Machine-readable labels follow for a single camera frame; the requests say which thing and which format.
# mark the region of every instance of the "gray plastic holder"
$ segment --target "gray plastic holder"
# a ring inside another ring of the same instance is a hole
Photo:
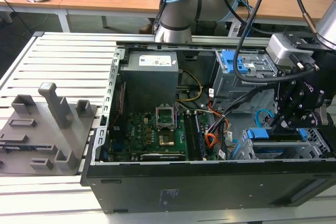
[[[46,102],[14,99],[15,112],[0,131],[0,173],[76,174],[97,107],[88,100],[68,104],[56,89],[42,83],[38,92]]]

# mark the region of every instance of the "gray carpet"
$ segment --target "gray carpet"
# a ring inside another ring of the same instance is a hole
[[[46,14],[19,13],[27,26],[32,27],[42,23]],[[27,41],[31,37],[21,20],[14,14],[13,23],[6,24],[0,20],[0,78],[21,52]],[[127,18],[127,17],[107,17],[108,28],[102,27],[99,16],[70,15],[71,31],[74,33],[118,33],[118,34],[137,34],[139,28],[148,23],[146,18]],[[192,33],[195,34],[195,24],[192,25]],[[262,29],[271,31],[281,31],[285,26],[263,25]],[[299,27],[287,29],[298,30]],[[33,31],[54,31],[62,32],[57,15],[48,14],[47,20],[34,28]],[[218,23],[215,36],[227,36],[228,30],[225,23]]]

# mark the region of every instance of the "orange wire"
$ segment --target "orange wire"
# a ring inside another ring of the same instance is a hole
[[[208,108],[218,117],[221,117],[222,114],[220,114],[219,112],[215,111],[213,108],[212,108],[212,104],[210,102],[210,98],[209,98],[209,102],[208,102]],[[225,123],[226,123],[226,129],[225,129],[225,132],[224,134],[226,134],[228,132],[228,129],[229,129],[229,120],[227,118],[224,118],[225,120]],[[218,133],[216,133],[217,136],[215,136],[214,134],[212,133],[208,133],[205,135],[205,141],[208,145],[209,148],[212,148],[216,143],[218,144],[221,144],[220,141],[218,140]],[[208,137],[213,137],[213,141],[210,143],[210,140],[208,139]]]

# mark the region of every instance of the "robotic arm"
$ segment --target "robotic arm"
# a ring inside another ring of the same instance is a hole
[[[228,2],[233,9],[237,8],[237,0]],[[278,81],[274,81],[277,82],[274,100],[278,106],[277,114],[270,122],[270,126],[275,132],[284,130],[283,126],[287,128],[333,126],[326,107],[331,104],[336,94],[336,0],[316,28],[302,1],[298,0],[298,4],[312,33],[274,34],[266,48],[278,66],[278,77],[294,77],[293,74],[299,74],[296,75],[297,78],[291,78],[289,81],[287,79],[279,81],[279,78]],[[167,0],[155,41],[179,44],[192,42],[190,31],[192,21],[218,21],[228,16],[229,12],[223,0]],[[254,19],[255,13],[252,13],[250,20]],[[236,54],[239,53],[241,45],[242,42],[238,44]],[[249,81],[239,72],[236,74],[243,81]],[[254,81],[250,82],[261,83],[264,80],[254,78]]]
[[[237,8],[237,0],[228,1]],[[219,21],[228,14],[223,0],[167,0],[155,42],[192,42],[190,24],[194,20]]]

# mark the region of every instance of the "green circuit board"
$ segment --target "green circuit board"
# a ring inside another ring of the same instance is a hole
[[[113,161],[128,162],[134,154],[141,155],[147,153],[183,154],[187,161],[188,148],[183,113],[177,113],[175,116],[174,121],[176,123],[174,129],[163,128],[158,130],[156,127],[155,111],[130,113],[127,118],[122,151],[114,152],[111,145],[110,154]],[[207,115],[200,113],[198,118],[202,129],[205,130],[208,127]],[[171,113],[160,114],[160,123],[170,123],[171,120]],[[208,160],[213,160],[212,155],[208,156]]]

